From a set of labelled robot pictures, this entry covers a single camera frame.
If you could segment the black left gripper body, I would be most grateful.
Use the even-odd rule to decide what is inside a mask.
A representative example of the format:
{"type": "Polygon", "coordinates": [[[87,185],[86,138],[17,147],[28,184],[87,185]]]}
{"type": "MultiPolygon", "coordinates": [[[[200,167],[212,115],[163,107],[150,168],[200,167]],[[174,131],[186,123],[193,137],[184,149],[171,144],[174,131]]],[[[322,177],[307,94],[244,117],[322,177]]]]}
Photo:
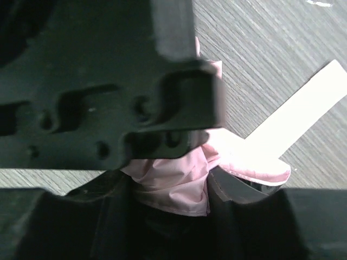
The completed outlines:
{"type": "Polygon", "coordinates": [[[1,168],[179,158],[224,121],[191,1],[1,1],[1,168]]]}

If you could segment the pink and black umbrella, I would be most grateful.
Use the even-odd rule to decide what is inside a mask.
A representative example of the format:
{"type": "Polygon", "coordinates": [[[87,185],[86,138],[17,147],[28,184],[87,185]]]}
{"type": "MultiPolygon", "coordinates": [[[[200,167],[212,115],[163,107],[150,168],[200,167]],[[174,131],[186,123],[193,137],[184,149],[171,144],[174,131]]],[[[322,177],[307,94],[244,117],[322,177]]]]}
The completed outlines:
{"type": "Polygon", "coordinates": [[[134,180],[133,194],[142,204],[177,215],[206,216],[212,169],[270,187],[285,184],[291,167],[281,156],[345,96],[346,71],[333,60],[248,137],[210,129],[209,140],[181,158],[133,160],[123,172],[134,180]]]}

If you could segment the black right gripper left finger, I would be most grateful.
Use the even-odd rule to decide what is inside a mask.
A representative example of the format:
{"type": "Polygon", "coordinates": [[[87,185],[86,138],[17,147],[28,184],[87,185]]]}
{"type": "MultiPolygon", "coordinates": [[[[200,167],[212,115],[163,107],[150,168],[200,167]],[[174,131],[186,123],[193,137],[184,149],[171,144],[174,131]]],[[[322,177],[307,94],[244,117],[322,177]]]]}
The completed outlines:
{"type": "Polygon", "coordinates": [[[130,188],[107,171],[65,196],[1,189],[1,259],[127,259],[130,188]]]}

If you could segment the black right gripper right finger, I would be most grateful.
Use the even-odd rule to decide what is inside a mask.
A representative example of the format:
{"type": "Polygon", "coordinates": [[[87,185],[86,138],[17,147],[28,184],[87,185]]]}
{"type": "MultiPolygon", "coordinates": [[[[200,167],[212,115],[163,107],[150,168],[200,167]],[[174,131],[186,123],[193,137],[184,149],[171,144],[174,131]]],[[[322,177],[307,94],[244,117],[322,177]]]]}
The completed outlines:
{"type": "Polygon", "coordinates": [[[346,190],[266,195],[217,167],[208,191],[213,259],[346,259],[346,190]]]}

